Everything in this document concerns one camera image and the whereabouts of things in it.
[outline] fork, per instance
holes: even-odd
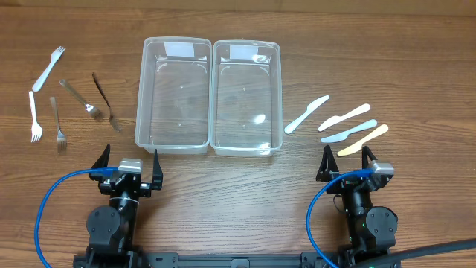
[[[120,132],[121,127],[119,126],[119,124],[118,124],[116,118],[115,118],[114,115],[112,114],[111,106],[109,105],[109,102],[107,101],[106,96],[104,95],[103,90],[101,89],[101,87],[99,86],[99,83],[97,82],[96,74],[92,73],[92,79],[94,80],[94,83],[96,84],[96,87],[97,87],[97,89],[99,90],[99,93],[101,93],[101,95],[103,96],[104,101],[106,102],[107,106],[109,107],[109,123],[111,124],[112,128],[113,128],[115,131]]]
[[[39,76],[38,80],[34,83],[32,90],[38,92],[43,84],[46,81],[46,77],[50,74],[51,69],[53,68],[54,64],[60,59],[62,53],[66,50],[62,46],[58,47],[53,53],[51,53],[51,62],[46,67],[46,70]]]
[[[58,153],[62,153],[66,151],[66,146],[68,143],[66,142],[66,136],[61,132],[60,129],[60,120],[58,119],[58,106],[57,106],[57,100],[55,97],[50,97],[50,102],[51,102],[51,107],[53,107],[53,112],[54,112],[54,120],[57,123],[57,130],[58,130],[58,136],[57,136],[57,143],[58,143]]]
[[[103,113],[97,107],[94,107],[91,104],[88,104],[86,100],[83,97],[81,97],[80,93],[78,93],[76,89],[74,89],[68,83],[68,81],[61,79],[59,84],[61,84],[61,86],[63,86],[69,93],[71,93],[73,97],[75,97],[79,102],[81,102],[82,105],[84,105],[84,107],[86,108],[86,111],[92,118],[94,118],[96,121],[103,120]]]
[[[33,118],[33,124],[31,125],[31,142],[37,142],[42,137],[43,129],[36,121],[35,98],[33,97],[33,92],[28,92],[28,95],[30,97],[31,117]]]

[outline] plastic container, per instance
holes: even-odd
[[[190,37],[145,40],[135,143],[153,153],[206,153],[211,43]]]
[[[270,156],[283,143],[280,47],[222,40],[213,46],[208,137],[217,155]]]

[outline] cutlery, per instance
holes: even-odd
[[[96,87],[99,90],[99,93],[101,93],[101,95],[103,96],[104,101],[106,102],[107,106],[109,107],[109,123],[111,124],[112,128],[115,131],[120,132],[121,127],[119,126],[118,121],[116,120],[116,118],[112,114],[111,106],[109,105],[109,102],[107,101],[103,90],[101,89],[101,87],[99,86],[99,83],[97,82],[96,74],[92,73],[92,79],[94,80],[94,83],[96,84]]]
[[[57,144],[58,144],[58,153],[62,153],[66,151],[66,147],[68,143],[66,142],[66,136],[61,132],[60,129],[60,120],[58,119],[58,106],[57,106],[57,100],[54,97],[50,97],[50,102],[51,102],[51,107],[53,107],[53,112],[54,112],[54,120],[57,123]]]
[[[81,102],[82,105],[84,105],[84,107],[86,108],[86,111],[92,118],[94,118],[97,121],[101,121],[103,119],[102,112],[98,108],[92,106],[91,104],[88,104],[86,100],[83,97],[81,97],[80,93],[78,93],[76,89],[74,89],[68,83],[68,81],[62,79],[59,82],[59,84],[61,84],[61,86],[63,86],[69,93],[71,93],[73,97],[75,97],[79,102]]]
[[[342,116],[334,115],[331,118],[325,120],[325,122],[323,122],[319,126],[318,130],[323,131],[328,127],[331,127],[331,126],[333,126],[333,125],[335,125],[339,122],[342,122],[342,121],[344,121],[348,118],[351,118],[353,116],[360,115],[361,113],[364,113],[364,112],[368,112],[369,110],[370,110],[370,104],[368,104],[368,103],[362,104],[361,106],[355,108],[354,110],[348,112],[345,115],[342,115]]]
[[[321,142],[323,142],[323,143],[340,142],[340,141],[345,140],[352,133],[356,133],[356,132],[362,131],[362,130],[368,130],[372,127],[375,127],[376,125],[377,125],[377,120],[372,119],[372,120],[369,120],[365,123],[359,124],[357,127],[353,127],[350,130],[343,131],[339,134],[335,134],[335,135],[332,135],[332,136],[327,137],[327,138],[322,138]]]
[[[303,113],[300,117],[298,117],[296,120],[294,120],[284,128],[284,133],[291,134],[296,129],[296,127],[298,127],[304,121],[304,119],[306,119],[312,112],[314,112],[314,110],[316,110],[320,105],[322,105],[329,99],[329,95],[326,95],[311,102],[307,106],[307,110],[305,113]]]
[[[360,141],[357,141],[355,144],[350,145],[349,147],[337,152],[338,156],[348,156],[353,153],[357,153],[360,151],[362,146],[364,145],[365,142],[376,138],[380,136],[383,133],[386,133],[388,131],[388,126],[386,124],[381,125],[380,127],[377,127],[374,131],[372,131],[369,135],[366,135],[363,139]]]
[[[31,142],[37,142],[42,137],[43,129],[36,121],[35,98],[33,97],[33,92],[28,92],[28,96],[30,97],[31,117],[33,118],[33,124],[31,125]]]
[[[42,75],[39,76],[38,80],[33,84],[33,91],[38,92],[42,88],[46,81],[46,77],[48,77],[54,64],[60,59],[62,53],[65,52],[65,50],[66,48],[60,46],[55,51],[53,51],[53,53],[51,53],[51,62],[48,67],[46,67],[46,70],[42,73]]]

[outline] brown fork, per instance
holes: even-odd
[[[92,73],[92,79],[94,80],[94,83],[96,84],[97,89],[99,90],[99,93],[101,93],[101,95],[103,96],[104,101],[106,102],[107,106],[109,107],[109,123],[111,124],[112,128],[115,131],[120,132],[122,130],[122,128],[119,126],[118,122],[116,121],[116,118],[112,114],[111,105],[109,105],[109,102],[107,101],[107,98],[104,95],[103,90],[101,89],[101,87],[99,86],[99,83],[97,82],[96,74]]]

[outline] label on container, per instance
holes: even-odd
[[[258,47],[254,45],[230,45],[230,59],[254,60],[258,55]]]
[[[193,43],[187,42],[164,42],[165,54],[176,57],[195,57]]]

